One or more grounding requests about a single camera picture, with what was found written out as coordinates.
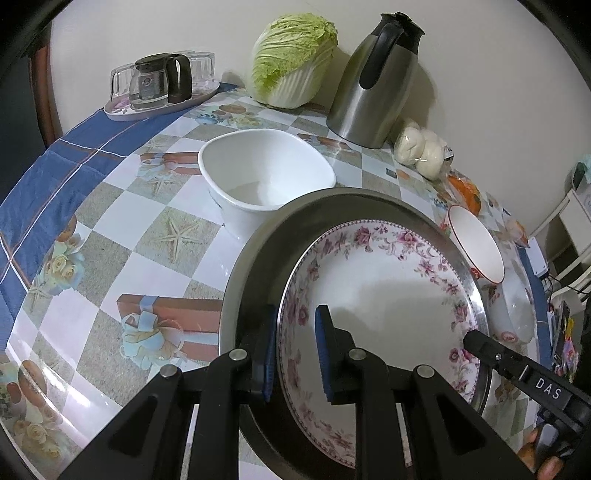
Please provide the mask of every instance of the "white wall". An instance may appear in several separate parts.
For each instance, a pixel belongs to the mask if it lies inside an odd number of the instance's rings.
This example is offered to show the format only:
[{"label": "white wall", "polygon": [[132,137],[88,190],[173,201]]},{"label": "white wall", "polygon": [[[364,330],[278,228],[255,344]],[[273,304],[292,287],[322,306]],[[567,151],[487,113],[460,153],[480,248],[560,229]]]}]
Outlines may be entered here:
[{"label": "white wall", "polygon": [[322,15],[339,30],[342,50],[317,97],[330,105],[348,54],[381,12],[397,10],[426,32],[405,110],[447,140],[459,170],[534,229],[564,196],[572,165],[591,152],[591,92],[517,0],[74,0],[51,33],[61,125],[68,130],[105,104],[114,67],[152,53],[213,51],[217,76],[236,81],[265,25],[288,12]]}]

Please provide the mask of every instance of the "metal screw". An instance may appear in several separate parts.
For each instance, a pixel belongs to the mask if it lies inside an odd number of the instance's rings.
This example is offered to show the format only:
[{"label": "metal screw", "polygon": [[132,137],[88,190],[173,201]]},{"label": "metal screw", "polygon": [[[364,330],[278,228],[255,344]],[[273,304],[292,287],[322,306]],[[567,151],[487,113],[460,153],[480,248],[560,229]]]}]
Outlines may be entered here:
[{"label": "metal screw", "polygon": [[166,379],[174,377],[177,374],[177,372],[178,372],[178,367],[176,365],[172,365],[172,364],[163,365],[160,368],[160,375],[162,375]]},{"label": "metal screw", "polygon": [[417,373],[419,377],[431,378],[435,375],[435,370],[428,365],[419,365],[417,367]]},{"label": "metal screw", "polygon": [[368,354],[361,348],[352,348],[349,350],[349,358],[351,360],[363,360]]},{"label": "metal screw", "polygon": [[242,348],[235,348],[230,352],[230,358],[234,361],[244,360],[248,356],[248,352]]}]

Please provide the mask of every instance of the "finger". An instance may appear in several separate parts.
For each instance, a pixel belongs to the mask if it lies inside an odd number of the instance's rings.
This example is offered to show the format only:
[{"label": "finger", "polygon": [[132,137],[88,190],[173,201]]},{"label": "finger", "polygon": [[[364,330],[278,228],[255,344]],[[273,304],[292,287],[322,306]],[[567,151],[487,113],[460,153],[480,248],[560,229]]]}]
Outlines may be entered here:
[{"label": "finger", "polygon": [[540,429],[533,429],[531,432],[529,432],[527,434],[527,437],[525,437],[524,442],[525,443],[534,443],[536,438],[538,437],[538,433],[540,432]]},{"label": "finger", "polygon": [[527,468],[529,468],[532,472],[534,471],[535,449],[532,443],[526,443],[523,447],[521,447],[519,449],[519,452],[517,452],[517,456],[521,459],[521,461],[525,464]]},{"label": "finger", "polygon": [[538,480],[552,480],[563,466],[564,462],[560,458],[547,458],[538,470]]}]

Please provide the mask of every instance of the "cable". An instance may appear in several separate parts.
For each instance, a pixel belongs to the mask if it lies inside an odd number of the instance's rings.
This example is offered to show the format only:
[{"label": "cable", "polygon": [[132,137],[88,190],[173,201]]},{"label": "cable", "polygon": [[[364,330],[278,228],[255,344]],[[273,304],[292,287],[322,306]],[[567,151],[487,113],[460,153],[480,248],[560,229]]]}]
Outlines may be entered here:
[{"label": "cable", "polygon": [[552,279],[550,279],[550,295],[548,295],[548,311],[552,311],[552,294],[554,293],[554,284],[552,283]]},{"label": "cable", "polygon": [[[557,281],[558,283],[560,283],[560,280],[556,280],[552,275],[548,274],[548,276],[552,280]],[[591,294],[591,291],[580,291],[580,290],[577,290],[576,288],[571,287],[570,285],[566,285],[566,288],[570,288],[571,290],[574,290],[576,293],[580,293],[581,295],[589,295],[589,294]]]}]

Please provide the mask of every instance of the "black coffee maker handle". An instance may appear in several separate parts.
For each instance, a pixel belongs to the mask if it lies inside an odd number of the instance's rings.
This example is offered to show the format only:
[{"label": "black coffee maker handle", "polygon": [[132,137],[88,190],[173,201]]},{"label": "black coffee maker handle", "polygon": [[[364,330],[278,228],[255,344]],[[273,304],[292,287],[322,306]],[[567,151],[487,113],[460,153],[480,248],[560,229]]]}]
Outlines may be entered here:
[{"label": "black coffee maker handle", "polygon": [[181,54],[169,55],[166,57],[165,68],[168,78],[168,102],[180,103],[189,100],[193,90],[189,59]]},{"label": "black coffee maker handle", "polygon": [[359,76],[359,86],[362,89],[368,90],[376,84],[390,55],[390,50],[403,33],[404,29],[394,22],[386,23],[382,27]]}]

